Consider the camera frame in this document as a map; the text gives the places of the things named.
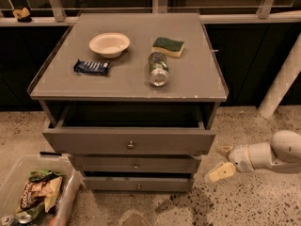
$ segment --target terrazzo floor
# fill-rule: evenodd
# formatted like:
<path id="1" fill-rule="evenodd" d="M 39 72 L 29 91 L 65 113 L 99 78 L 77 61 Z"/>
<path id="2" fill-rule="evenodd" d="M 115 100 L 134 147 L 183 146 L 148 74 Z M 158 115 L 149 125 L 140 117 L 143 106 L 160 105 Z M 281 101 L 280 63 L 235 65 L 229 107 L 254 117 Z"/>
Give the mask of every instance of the terrazzo floor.
<path id="1" fill-rule="evenodd" d="M 0 112 L 0 185 L 16 158 L 51 151 L 41 130 L 43 112 Z M 301 225 L 301 175 L 266 169 L 239 173 L 207 183 L 204 175 L 226 158 L 222 146 L 269 142 L 277 130 L 301 135 L 301 106 L 280 106 L 269 120 L 254 106 L 220 107 L 214 119 L 216 137 L 203 156 L 191 192 L 186 194 L 93 193 L 81 186 L 68 225 Z M 143 220 L 129 220 L 135 215 Z"/>

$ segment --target candy bar wrapper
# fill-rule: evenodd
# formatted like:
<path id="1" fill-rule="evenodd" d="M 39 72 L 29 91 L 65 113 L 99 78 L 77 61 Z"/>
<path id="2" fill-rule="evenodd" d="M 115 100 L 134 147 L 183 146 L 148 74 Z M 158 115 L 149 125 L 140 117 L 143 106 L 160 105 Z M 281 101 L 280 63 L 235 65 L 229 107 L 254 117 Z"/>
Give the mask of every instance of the candy bar wrapper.
<path id="1" fill-rule="evenodd" d="M 73 69 L 78 74 L 86 75 L 107 75 L 109 72 L 110 61 L 81 61 L 77 60 Z"/>

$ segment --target yellow sponge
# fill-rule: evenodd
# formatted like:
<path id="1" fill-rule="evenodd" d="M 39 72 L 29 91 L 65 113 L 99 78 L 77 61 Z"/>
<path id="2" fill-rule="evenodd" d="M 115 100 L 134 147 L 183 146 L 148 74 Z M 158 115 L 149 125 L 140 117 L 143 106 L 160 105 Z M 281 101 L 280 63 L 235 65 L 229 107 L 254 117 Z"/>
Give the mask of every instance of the yellow sponge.
<path id="1" fill-rule="evenodd" d="M 169 57 L 180 57 L 183 48 L 183 41 L 159 37 L 152 45 L 151 52 L 162 52 Z"/>

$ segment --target clear water bottle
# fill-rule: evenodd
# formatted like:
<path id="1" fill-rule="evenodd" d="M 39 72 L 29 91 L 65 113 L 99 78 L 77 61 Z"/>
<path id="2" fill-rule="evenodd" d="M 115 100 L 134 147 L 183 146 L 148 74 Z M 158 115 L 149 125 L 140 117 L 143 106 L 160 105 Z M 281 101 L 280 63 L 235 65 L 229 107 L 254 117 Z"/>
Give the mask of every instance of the clear water bottle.
<path id="1" fill-rule="evenodd" d="M 165 85 L 169 77 L 166 55 L 161 52 L 154 52 L 149 56 L 149 63 L 150 83 L 156 87 Z"/>

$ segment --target drawer knob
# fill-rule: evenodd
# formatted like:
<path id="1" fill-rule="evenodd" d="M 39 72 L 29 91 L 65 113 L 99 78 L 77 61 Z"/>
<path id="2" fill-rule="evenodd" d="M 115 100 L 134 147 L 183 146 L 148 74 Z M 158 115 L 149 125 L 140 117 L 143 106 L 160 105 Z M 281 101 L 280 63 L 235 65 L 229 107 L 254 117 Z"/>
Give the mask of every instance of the drawer knob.
<path id="1" fill-rule="evenodd" d="M 128 149 L 133 149 L 135 146 L 133 144 L 133 142 L 130 140 L 129 144 L 128 144 Z"/>

